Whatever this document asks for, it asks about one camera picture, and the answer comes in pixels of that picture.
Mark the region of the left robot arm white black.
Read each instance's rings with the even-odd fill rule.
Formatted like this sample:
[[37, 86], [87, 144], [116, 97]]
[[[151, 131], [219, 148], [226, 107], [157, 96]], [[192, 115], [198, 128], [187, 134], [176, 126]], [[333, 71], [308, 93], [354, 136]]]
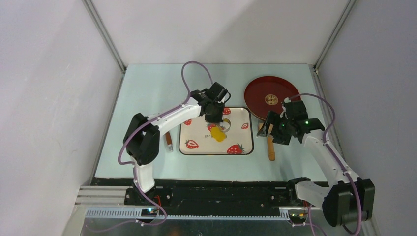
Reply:
[[124, 164], [121, 156], [126, 152], [130, 156], [128, 164], [133, 166], [133, 181], [139, 189], [136, 198], [144, 205], [155, 200], [155, 186], [152, 162], [159, 154], [160, 138], [172, 128], [187, 120], [204, 117], [207, 123], [221, 123], [230, 92], [215, 82], [210, 88], [189, 92], [180, 105], [163, 113], [133, 116], [119, 152], [119, 164]]

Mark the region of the metal scraper wooden handle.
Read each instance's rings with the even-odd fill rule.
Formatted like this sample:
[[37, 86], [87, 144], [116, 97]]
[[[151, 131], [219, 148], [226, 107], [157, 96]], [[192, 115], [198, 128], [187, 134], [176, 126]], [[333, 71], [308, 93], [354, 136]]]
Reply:
[[172, 141], [172, 137], [171, 137], [171, 134], [170, 134], [169, 131], [165, 134], [165, 138], [166, 138], [167, 147], [168, 147], [169, 152], [173, 152], [174, 151], [173, 141]]

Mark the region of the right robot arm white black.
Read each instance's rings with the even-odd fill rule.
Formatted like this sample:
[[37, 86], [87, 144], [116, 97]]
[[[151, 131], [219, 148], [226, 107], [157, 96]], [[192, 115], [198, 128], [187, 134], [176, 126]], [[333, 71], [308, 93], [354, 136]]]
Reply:
[[297, 138], [325, 175], [328, 187], [307, 178], [294, 179], [294, 187], [286, 192], [288, 203], [298, 206], [307, 201], [320, 207], [333, 227], [372, 218], [375, 185], [370, 179], [359, 177], [343, 160], [321, 121], [309, 118], [303, 101], [285, 102], [280, 114], [269, 111], [257, 136], [272, 136], [273, 142], [280, 145], [288, 145], [291, 138]]

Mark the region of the yellow dough piece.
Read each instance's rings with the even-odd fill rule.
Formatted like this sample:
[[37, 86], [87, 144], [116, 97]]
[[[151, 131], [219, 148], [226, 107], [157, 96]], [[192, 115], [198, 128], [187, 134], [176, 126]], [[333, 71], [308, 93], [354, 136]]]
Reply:
[[219, 126], [213, 127], [210, 133], [212, 137], [218, 142], [222, 142], [226, 139], [226, 134], [223, 132], [223, 129]]

